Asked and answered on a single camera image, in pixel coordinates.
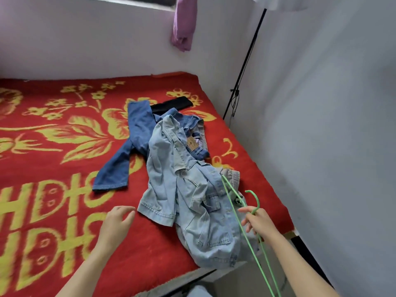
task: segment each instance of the green wire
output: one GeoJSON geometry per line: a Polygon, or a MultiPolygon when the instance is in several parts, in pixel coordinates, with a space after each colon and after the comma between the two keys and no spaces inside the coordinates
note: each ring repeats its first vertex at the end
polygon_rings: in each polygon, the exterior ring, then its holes
{"type": "MultiPolygon", "coordinates": [[[[227,193],[227,197],[228,197],[228,199],[230,200],[231,207],[232,207],[232,209],[233,209],[233,211],[234,211],[234,214],[235,214],[235,217],[236,217],[236,219],[237,219],[237,221],[238,221],[238,223],[239,223],[240,229],[241,229],[242,233],[244,234],[244,237],[245,237],[245,239],[246,239],[246,242],[247,242],[247,244],[249,245],[249,248],[250,248],[250,250],[251,250],[251,252],[252,252],[252,254],[253,254],[253,256],[254,256],[254,259],[256,260],[256,263],[257,263],[257,265],[258,265],[258,267],[259,267],[259,269],[260,269],[260,271],[261,271],[261,274],[262,274],[263,277],[264,277],[264,280],[265,280],[265,282],[266,282],[266,284],[267,284],[267,286],[268,286],[268,288],[269,288],[269,290],[270,290],[270,292],[271,292],[272,297],[275,297],[274,292],[272,291],[271,286],[270,286],[270,284],[268,283],[267,277],[265,276],[265,273],[264,273],[263,269],[261,268],[260,262],[259,262],[259,260],[257,259],[256,254],[254,253],[253,247],[251,246],[251,244],[250,244],[250,242],[249,242],[249,239],[248,239],[248,237],[247,237],[246,234],[245,234],[245,230],[243,229],[243,226],[242,226],[242,224],[241,224],[240,221],[239,221],[239,218],[238,218],[238,216],[237,216],[237,214],[236,214],[234,205],[232,204],[232,200],[231,200],[231,197],[230,197],[230,195],[229,195],[229,191],[228,191],[228,189],[227,189],[227,187],[226,187],[226,185],[225,185],[225,183],[224,183],[224,180],[227,182],[227,184],[228,184],[228,185],[230,186],[230,188],[233,190],[233,192],[235,193],[235,195],[237,196],[237,198],[240,200],[240,202],[243,204],[243,206],[245,207],[245,206],[247,206],[247,205],[246,205],[245,201],[239,196],[238,192],[236,192],[235,189],[232,187],[232,185],[230,184],[230,182],[228,181],[228,179],[227,179],[224,175],[222,175],[221,181],[222,181],[223,186],[224,186],[224,189],[225,189],[225,191],[226,191],[226,193],[227,193]]],[[[252,191],[250,191],[250,190],[246,190],[245,192],[246,192],[246,193],[251,193],[251,194],[253,194],[254,198],[255,198],[256,201],[257,201],[257,207],[256,207],[254,210],[252,210],[252,212],[251,212],[251,214],[254,215],[254,214],[256,213],[256,211],[260,208],[260,201],[259,201],[257,195],[256,195],[254,192],[252,192],[252,191]]],[[[272,279],[274,280],[275,288],[276,288],[276,291],[277,291],[277,293],[278,293],[278,296],[281,297],[278,284],[276,283],[276,280],[275,280],[275,277],[274,277],[274,273],[272,272],[272,269],[271,269],[271,266],[270,266],[270,262],[269,262],[269,260],[268,260],[267,254],[266,254],[266,252],[265,252],[265,250],[264,250],[263,240],[261,239],[261,236],[259,236],[258,234],[257,234],[256,236],[257,236],[257,238],[258,238],[258,240],[259,240],[259,242],[260,242],[261,250],[262,250],[263,253],[264,253],[265,261],[266,261],[266,263],[267,263],[267,265],[268,265],[268,269],[270,270],[271,277],[272,277],[272,279]]]]}

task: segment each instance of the tiled floor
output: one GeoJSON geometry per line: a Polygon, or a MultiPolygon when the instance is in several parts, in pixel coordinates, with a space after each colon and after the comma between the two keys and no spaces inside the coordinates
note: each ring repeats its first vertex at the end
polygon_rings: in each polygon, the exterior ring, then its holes
{"type": "MultiPolygon", "coordinates": [[[[266,252],[275,279],[281,291],[281,296],[295,297],[294,292],[291,289],[291,286],[287,281],[282,267],[280,266],[280,263],[274,252],[268,246],[266,247],[266,252]]],[[[272,287],[272,290],[274,291],[275,297],[277,297],[275,285],[271,278],[271,274],[266,264],[264,255],[259,257],[259,261],[272,287]]],[[[211,282],[210,278],[205,279],[205,281],[209,282],[207,287],[214,297],[245,297],[247,295],[250,297],[271,296],[270,290],[268,289],[256,262],[246,263],[240,268],[231,271],[214,282],[211,282]]]]}

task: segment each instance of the person's left arm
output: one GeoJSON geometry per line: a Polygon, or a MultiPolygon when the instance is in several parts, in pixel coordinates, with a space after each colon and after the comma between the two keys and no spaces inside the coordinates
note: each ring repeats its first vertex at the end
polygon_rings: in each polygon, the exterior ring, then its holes
{"type": "Polygon", "coordinates": [[[132,206],[116,206],[107,213],[100,228],[98,242],[56,297],[91,297],[110,256],[125,239],[135,217],[132,206]],[[122,217],[129,212],[123,221],[122,217]]]}

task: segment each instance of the person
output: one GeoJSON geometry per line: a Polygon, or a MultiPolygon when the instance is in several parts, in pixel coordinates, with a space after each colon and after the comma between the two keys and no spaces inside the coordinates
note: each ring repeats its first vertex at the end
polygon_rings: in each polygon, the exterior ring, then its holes
{"type": "MultiPolygon", "coordinates": [[[[247,225],[246,232],[254,231],[273,248],[295,295],[297,297],[339,296],[280,234],[267,212],[260,208],[253,215],[251,212],[254,209],[253,206],[239,209],[240,212],[246,213],[242,225],[247,225]]],[[[116,206],[107,213],[96,246],[56,297],[92,296],[107,261],[128,234],[135,213],[136,209],[132,206],[116,206]]]]}

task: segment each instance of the wall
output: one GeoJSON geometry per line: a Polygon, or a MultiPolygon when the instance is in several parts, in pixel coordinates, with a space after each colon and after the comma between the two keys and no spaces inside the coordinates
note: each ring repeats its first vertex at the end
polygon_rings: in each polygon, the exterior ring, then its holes
{"type": "Polygon", "coordinates": [[[395,6],[270,14],[232,120],[343,296],[396,291],[395,6]]]}
{"type": "Polygon", "coordinates": [[[96,0],[0,0],[0,77],[78,79],[186,71],[216,105],[251,0],[199,0],[191,52],[170,44],[174,12],[96,0]]]}

